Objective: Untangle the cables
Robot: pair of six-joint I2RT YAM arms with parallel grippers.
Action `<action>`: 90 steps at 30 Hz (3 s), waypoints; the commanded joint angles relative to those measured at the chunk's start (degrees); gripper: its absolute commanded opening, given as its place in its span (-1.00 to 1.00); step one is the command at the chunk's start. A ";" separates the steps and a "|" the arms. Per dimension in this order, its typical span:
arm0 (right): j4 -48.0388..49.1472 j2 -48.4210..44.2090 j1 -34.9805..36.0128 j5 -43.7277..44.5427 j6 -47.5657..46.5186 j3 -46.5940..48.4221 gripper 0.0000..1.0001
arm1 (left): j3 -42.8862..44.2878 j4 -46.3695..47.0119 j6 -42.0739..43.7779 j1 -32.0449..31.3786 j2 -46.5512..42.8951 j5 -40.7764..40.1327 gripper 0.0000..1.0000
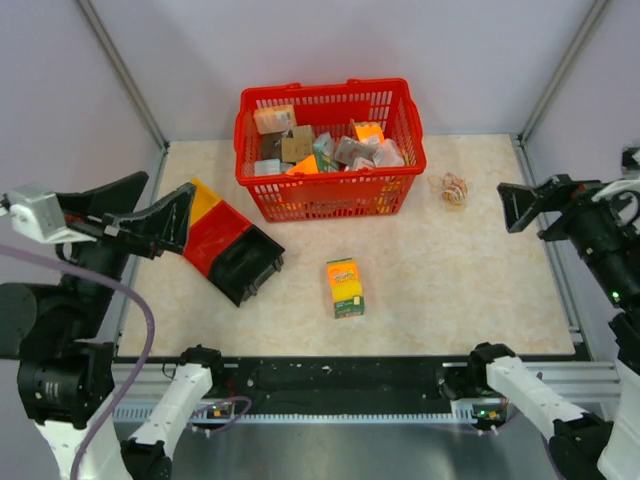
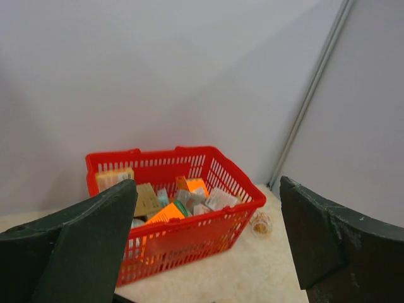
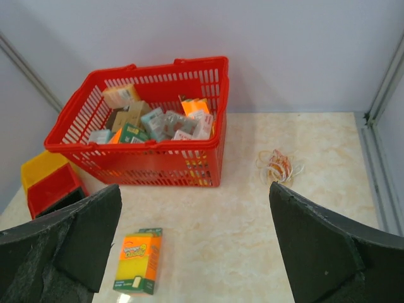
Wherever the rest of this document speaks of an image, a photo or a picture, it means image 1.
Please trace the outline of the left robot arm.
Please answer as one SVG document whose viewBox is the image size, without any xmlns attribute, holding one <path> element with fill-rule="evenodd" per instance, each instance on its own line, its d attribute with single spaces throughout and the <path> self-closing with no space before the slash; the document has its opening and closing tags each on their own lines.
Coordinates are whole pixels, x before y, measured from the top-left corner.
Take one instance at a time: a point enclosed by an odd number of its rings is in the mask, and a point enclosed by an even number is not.
<svg viewBox="0 0 640 480">
<path fill-rule="evenodd" d="M 61 277 L 55 285 L 2 285 L 1 355 L 18 362 L 25 413 L 64 479 L 169 478 L 178 440 L 199 402 L 226 387 L 221 354 L 191 347 L 148 420 L 129 439 L 116 436 L 113 414 L 133 379 L 115 383 L 115 346 L 95 338 L 115 293 L 136 303 L 147 328 L 154 328 L 149 305 L 121 277 L 132 256 L 184 251 L 196 196 L 194 184 L 185 183 L 138 210 L 147 181 L 140 171 L 82 193 L 25 185 L 1 197 L 1 212 L 15 232 L 56 251 L 47 258 L 2 248 L 6 257 Z"/>
</svg>

